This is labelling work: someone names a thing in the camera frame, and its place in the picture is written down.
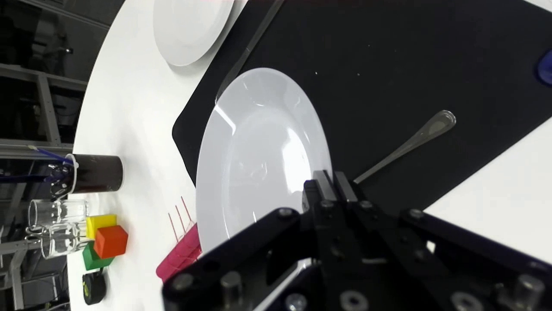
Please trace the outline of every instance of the red napkin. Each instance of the red napkin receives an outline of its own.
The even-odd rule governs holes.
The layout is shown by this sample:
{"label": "red napkin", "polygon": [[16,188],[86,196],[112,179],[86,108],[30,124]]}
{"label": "red napkin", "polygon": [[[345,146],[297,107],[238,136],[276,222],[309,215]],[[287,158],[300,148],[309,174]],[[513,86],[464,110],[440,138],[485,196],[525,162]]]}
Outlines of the red napkin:
{"label": "red napkin", "polygon": [[155,272],[162,281],[168,281],[171,276],[193,264],[200,253],[200,234],[197,231],[197,224],[193,224],[185,238],[181,238],[168,257],[162,259]]}

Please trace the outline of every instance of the orange block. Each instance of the orange block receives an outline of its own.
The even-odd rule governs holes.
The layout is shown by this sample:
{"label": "orange block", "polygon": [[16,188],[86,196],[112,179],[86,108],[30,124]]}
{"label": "orange block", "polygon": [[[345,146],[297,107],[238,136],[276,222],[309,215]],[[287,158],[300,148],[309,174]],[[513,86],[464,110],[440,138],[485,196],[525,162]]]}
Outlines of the orange block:
{"label": "orange block", "polygon": [[100,259],[116,257],[126,252],[128,233],[119,224],[99,228],[93,250]]}

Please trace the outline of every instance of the small cube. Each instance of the small cube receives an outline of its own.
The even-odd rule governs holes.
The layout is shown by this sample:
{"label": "small cube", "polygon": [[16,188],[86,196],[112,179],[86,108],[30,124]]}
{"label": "small cube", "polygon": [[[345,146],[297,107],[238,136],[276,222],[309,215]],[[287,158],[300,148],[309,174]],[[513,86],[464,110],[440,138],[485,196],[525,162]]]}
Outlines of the small cube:
{"label": "small cube", "polygon": [[86,271],[105,267],[114,260],[112,257],[100,259],[99,253],[93,250],[93,241],[85,245],[83,259]]}
{"label": "small cube", "polygon": [[97,231],[93,248],[99,257],[116,257],[126,252],[128,233],[119,226],[105,226]]}
{"label": "small cube", "polygon": [[97,231],[117,224],[117,214],[99,214],[86,217],[86,238],[95,240]]}

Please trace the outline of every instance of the black tray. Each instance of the black tray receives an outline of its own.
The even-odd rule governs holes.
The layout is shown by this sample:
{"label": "black tray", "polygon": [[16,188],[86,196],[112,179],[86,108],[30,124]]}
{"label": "black tray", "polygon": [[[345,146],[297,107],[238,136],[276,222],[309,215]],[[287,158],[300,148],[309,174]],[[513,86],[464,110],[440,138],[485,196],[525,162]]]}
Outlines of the black tray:
{"label": "black tray", "polygon": [[302,84],[350,177],[450,108],[454,131],[362,184],[390,212],[425,209],[550,117],[549,48],[552,15],[523,0],[250,0],[173,136],[195,179],[218,95],[254,67]]}

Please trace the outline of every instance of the green block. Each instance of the green block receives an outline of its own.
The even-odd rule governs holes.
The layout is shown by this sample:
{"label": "green block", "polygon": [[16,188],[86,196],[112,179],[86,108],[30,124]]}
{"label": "green block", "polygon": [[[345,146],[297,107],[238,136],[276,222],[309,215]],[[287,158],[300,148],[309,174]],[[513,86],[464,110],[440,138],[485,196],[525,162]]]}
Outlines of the green block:
{"label": "green block", "polygon": [[93,241],[86,243],[86,247],[83,248],[83,259],[86,271],[105,267],[114,260],[112,257],[100,259],[93,250]]}

